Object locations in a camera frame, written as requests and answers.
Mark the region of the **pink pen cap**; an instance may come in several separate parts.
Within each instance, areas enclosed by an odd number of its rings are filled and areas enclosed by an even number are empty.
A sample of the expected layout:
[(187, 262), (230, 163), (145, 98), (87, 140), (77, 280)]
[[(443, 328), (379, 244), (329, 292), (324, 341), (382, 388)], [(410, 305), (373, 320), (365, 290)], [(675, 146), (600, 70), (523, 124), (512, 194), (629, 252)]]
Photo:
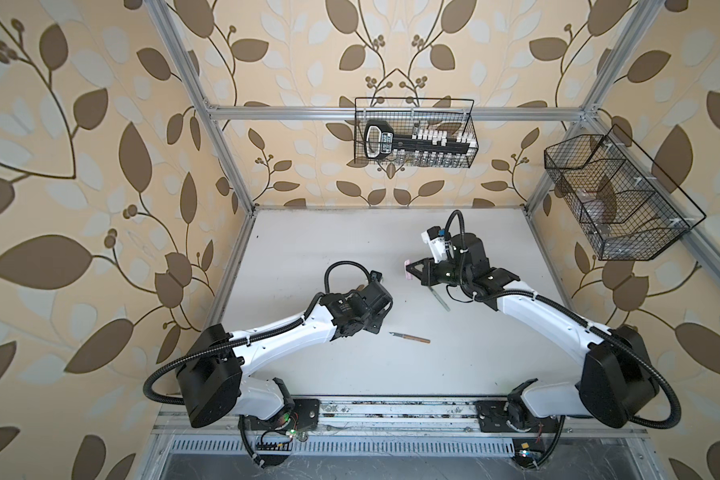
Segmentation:
[(412, 279), (413, 279), (413, 276), (412, 276), (412, 275), (410, 274), (410, 272), (408, 271), (408, 266), (409, 266), (409, 265), (410, 265), (410, 260), (409, 260), (409, 259), (406, 259), (406, 260), (404, 261), (404, 270), (405, 270), (406, 280), (412, 280)]

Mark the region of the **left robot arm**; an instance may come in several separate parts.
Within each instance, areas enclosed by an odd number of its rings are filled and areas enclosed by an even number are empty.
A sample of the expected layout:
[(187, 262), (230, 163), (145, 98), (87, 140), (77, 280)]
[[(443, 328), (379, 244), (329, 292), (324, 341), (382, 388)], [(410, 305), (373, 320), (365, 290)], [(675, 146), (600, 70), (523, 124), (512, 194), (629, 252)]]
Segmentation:
[(304, 348), (377, 334), (393, 306), (378, 281), (347, 293), (317, 293), (305, 312), (259, 328), (227, 332), (220, 324), (203, 331), (176, 368), (190, 425), (203, 428), (228, 414), (282, 423), (294, 408), (284, 382), (258, 379), (264, 366)]

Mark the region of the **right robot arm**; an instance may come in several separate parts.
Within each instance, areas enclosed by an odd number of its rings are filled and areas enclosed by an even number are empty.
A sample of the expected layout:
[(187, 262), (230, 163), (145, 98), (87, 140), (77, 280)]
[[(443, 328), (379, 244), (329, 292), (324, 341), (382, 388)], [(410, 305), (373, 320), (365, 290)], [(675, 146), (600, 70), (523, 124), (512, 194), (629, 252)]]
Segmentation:
[(640, 410), (667, 382), (650, 362), (645, 343), (630, 327), (610, 329), (589, 321), (532, 289), (520, 277), (494, 267), (482, 241), (472, 233), (452, 236), (435, 226), (421, 235), (427, 258), (407, 265), (422, 285), (460, 289), (470, 301), (512, 317), (552, 341), (577, 365), (557, 383), (529, 379), (507, 396), (506, 411), (517, 430), (533, 419), (551, 416), (594, 418), (620, 428), (633, 422), (650, 428), (673, 426), (677, 409), (666, 420), (643, 419)]

